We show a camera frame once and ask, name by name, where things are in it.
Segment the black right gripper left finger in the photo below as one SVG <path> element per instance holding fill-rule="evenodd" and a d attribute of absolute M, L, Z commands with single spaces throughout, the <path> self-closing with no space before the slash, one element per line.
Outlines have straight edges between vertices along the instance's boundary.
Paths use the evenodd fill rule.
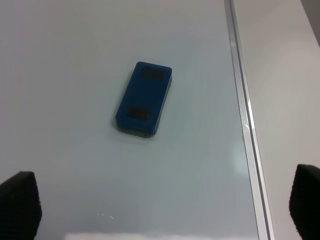
<path fill-rule="evenodd" d="M 0 185 L 0 238 L 33 240 L 42 219 L 35 174 L 20 171 Z"/>

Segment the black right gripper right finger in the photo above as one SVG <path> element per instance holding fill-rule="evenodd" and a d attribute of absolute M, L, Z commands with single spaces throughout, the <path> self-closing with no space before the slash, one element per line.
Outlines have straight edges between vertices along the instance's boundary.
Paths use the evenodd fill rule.
<path fill-rule="evenodd" d="M 296 230 L 303 240 L 320 238 L 320 169 L 298 164 L 291 194 L 289 212 Z"/>

